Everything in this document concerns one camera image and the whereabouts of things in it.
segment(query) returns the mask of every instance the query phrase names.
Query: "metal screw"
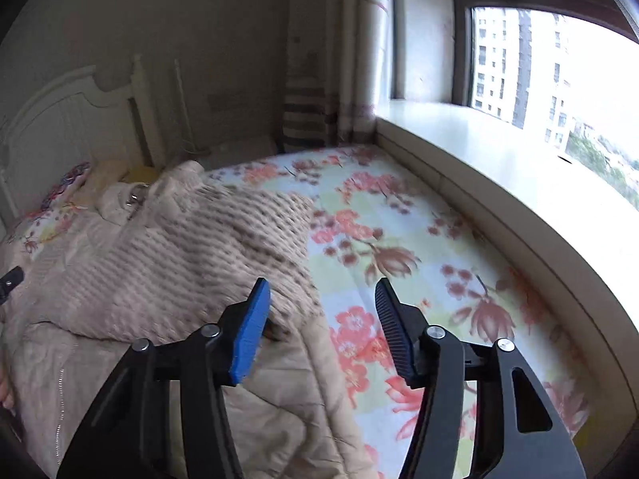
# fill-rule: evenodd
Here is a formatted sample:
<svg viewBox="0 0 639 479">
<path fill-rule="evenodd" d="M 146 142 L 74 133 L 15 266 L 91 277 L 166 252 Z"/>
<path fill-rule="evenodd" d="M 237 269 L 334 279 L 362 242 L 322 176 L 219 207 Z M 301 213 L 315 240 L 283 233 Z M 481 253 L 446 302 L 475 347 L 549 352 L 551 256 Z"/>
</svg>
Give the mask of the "metal screw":
<svg viewBox="0 0 639 479">
<path fill-rule="evenodd" d="M 446 331 L 442 326 L 428 326 L 426 332 L 431 338 L 444 338 L 446 336 Z"/>
<path fill-rule="evenodd" d="M 501 349 L 502 351 L 506 351 L 506 352 L 510 352 L 513 349 L 515 349 L 515 345 L 512 343 L 512 341 L 508 340 L 507 338 L 500 338 L 497 341 L 497 347 Z"/>
<path fill-rule="evenodd" d="M 213 338 L 220 334 L 220 327 L 218 325 L 203 325 L 200 333 L 206 338 Z"/>
<path fill-rule="evenodd" d="M 149 347 L 149 340 L 147 338 L 139 338 L 133 341 L 131 344 L 133 351 L 142 352 Z"/>
</svg>

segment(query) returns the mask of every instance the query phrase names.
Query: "textured blanket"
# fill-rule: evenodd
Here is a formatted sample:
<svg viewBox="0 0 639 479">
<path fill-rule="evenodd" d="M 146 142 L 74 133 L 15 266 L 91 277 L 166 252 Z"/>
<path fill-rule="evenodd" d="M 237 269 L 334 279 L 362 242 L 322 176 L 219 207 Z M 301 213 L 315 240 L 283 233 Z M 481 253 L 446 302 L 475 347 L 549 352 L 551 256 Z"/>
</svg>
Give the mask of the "textured blanket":
<svg viewBox="0 0 639 479">
<path fill-rule="evenodd" d="M 243 386 L 226 391 L 245 474 L 376 477 L 306 266 L 311 203 L 204 185 L 199 171 L 187 163 L 162 177 L 124 227 L 82 215 L 12 297 L 3 337 L 30 452 L 55 475 L 123 343 L 181 340 L 264 276 L 270 337 Z M 179 414 L 171 419 L 183 476 Z"/>
</svg>

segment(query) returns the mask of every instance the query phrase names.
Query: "blue gripper pad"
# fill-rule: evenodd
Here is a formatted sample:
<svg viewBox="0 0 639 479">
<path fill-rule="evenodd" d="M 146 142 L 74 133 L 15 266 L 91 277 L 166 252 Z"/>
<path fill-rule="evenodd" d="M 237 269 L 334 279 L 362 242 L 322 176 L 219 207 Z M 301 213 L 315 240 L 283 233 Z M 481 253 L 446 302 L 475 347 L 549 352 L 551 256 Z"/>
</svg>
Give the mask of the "blue gripper pad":
<svg viewBox="0 0 639 479">
<path fill-rule="evenodd" d="M 415 343 L 428 323 L 419 309 L 399 302 L 386 278 L 380 279 L 375 286 L 375 309 L 397 374 L 410 386 L 419 378 L 415 366 Z"/>
<path fill-rule="evenodd" d="M 233 385 L 247 376 L 260 343 L 260 337 L 271 304 L 271 288 L 268 281 L 259 278 L 246 300 L 247 310 L 233 342 L 233 355 L 229 377 Z"/>
</svg>

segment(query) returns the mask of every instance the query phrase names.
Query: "green foliage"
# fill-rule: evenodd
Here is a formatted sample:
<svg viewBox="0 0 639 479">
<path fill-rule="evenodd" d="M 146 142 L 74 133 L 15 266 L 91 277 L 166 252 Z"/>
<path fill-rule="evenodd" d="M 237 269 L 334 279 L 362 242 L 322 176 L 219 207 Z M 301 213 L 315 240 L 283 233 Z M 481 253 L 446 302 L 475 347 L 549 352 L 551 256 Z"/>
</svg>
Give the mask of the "green foliage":
<svg viewBox="0 0 639 479">
<path fill-rule="evenodd" d="M 639 211 L 639 194 L 625 182 L 625 176 L 621 169 L 618 167 L 608 167 L 606 157 L 603 156 L 602 152 L 599 151 L 590 140 L 571 135 L 568 138 L 566 152 L 593 173 L 606 180 L 614 190 L 624 196 L 624 198 Z M 635 160 L 631 165 L 634 169 L 639 170 L 638 160 Z"/>
</svg>

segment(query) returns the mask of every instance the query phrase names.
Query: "sky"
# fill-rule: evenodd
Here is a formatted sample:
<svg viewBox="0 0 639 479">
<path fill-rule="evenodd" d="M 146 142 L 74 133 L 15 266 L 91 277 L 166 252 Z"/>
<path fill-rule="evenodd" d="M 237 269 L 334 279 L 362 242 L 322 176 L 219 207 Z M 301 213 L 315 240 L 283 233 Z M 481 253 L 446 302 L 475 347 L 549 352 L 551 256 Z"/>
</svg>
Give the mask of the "sky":
<svg viewBox="0 0 639 479">
<path fill-rule="evenodd" d="M 593 23 L 567 21 L 575 117 L 639 159 L 639 44 Z"/>
</svg>

